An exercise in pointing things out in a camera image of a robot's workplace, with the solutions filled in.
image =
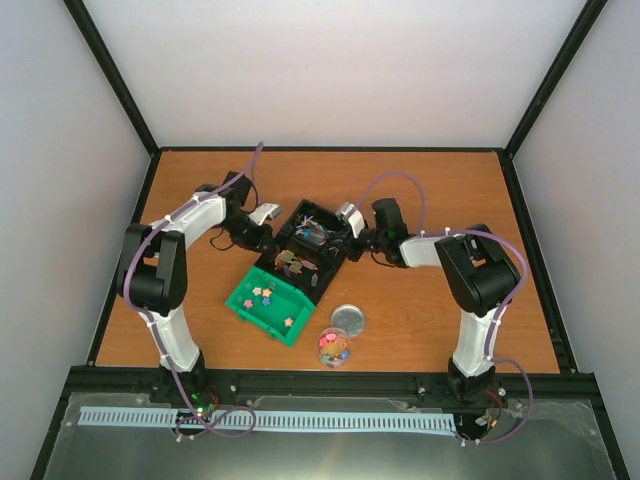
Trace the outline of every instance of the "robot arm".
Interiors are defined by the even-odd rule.
[[[235,172],[230,172],[226,180],[235,175]],[[162,228],[136,265],[131,279],[131,301],[151,314],[153,322],[147,325],[156,324],[162,343],[178,372],[191,371],[200,356],[183,309],[187,292],[188,248],[210,228],[222,226],[229,232],[231,240],[243,248],[261,253],[275,250],[272,229],[265,221],[278,216],[280,207],[269,203],[260,205],[251,213],[243,211],[242,206],[251,188],[251,181],[246,177],[219,195],[207,196],[214,188],[213,185],[198,188],[192,197],[197,200],[195,206]],[[124,278],[134,254],[153,228],[165,220],[158,220],[151,225],[132,224],[127,228],[116,278],[120,295],[123,294]],[[144,257],[156,258],[157,265],[145,263]],[[165,358],[161,358],[160,363],[168,368]]]
[[[502,247],[480,236],[490,234],[486,225],[474,225],[466,232],[440,237],[411,236],[395,199],[373,204],[376,228],[369,229],[352,204],[336,212],[350,229],[345,241],[348,257],[357,261],[365,250],[381,252],[397,267],[442,267],[451,293],[461,309],[458,345],[449,360],[449,387],[454,400],[485,388],[495,372],[491,361],[504,309],[494,318],[520,274]]]

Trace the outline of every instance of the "round silver lid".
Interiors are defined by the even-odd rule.
[[[355,305],[340,305],[331,314],[331,326],[341,328],[350,337],[360,335],[366,323],[364,312]]]

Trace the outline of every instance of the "wooden table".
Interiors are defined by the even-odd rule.
[[[241,169],[250,152],[165,152],[142,222],[148,223],[184,203],[202,183],[219,183],[229,170]],[[428,197],[424,229],[489,225],[522,249],[498,158],[494,153],[267,152],[259,160],[256,181],[263,201],[279,203],[277,231],[302,198],[331,210],[355,202],[370,181],[389,170],[404,170],[424,185]],[[365,201],[396,197],[409,228],[419,216],[419,197],[404,178],[378,184]],[[335,307],[358,305],[367,316],[365,331],[354,339],[352,358],[343,370],[446,371],[455,349],[460,310],[438,268],[392,269],[368,256],[346,262],[292,348],[238,321],[225,300],[257,259],[232,248],[219,252],[201,237],[188,252],[189,291],[185,312],[195,342],[210,368],[308,370],[323,368],[315,353],[318,334],[329,326]],[[217,240],[228,242],[225,235]],[[495,355],[518,359],[530,372],[557,373],[558,367],[535,287],[529,281],[507,311]],[[158,353],[144,322],[116,299],[97,359],[99,365],[156,366]],[[515,371],[500,366],[500,371]]]

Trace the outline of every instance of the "round container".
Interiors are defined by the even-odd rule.
[[[331,314],[331,326],[344,330],[349,337],[360,335],[366,324],[364,312],[355,305],[340,305]]]
[[[318,357],[323,365],[340,368],[351,356],[351,344],[347,332],[340,328],[327,328],[316,342]]]

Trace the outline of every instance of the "white vent strip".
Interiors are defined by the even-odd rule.
[[[215,412],[214,419],[225,410]],[[101,427],[175,427],[178,415],[186,410],[124,407],[81,407],[78,425]],[[440,413],[343,413],[256,411],[258,432],[394,432],[453,435],[453,415]],[[197,420],[185,425],[202,429]],[[246,430],[251,415],[238,411],[224,417],[216,425],[220,430]]]

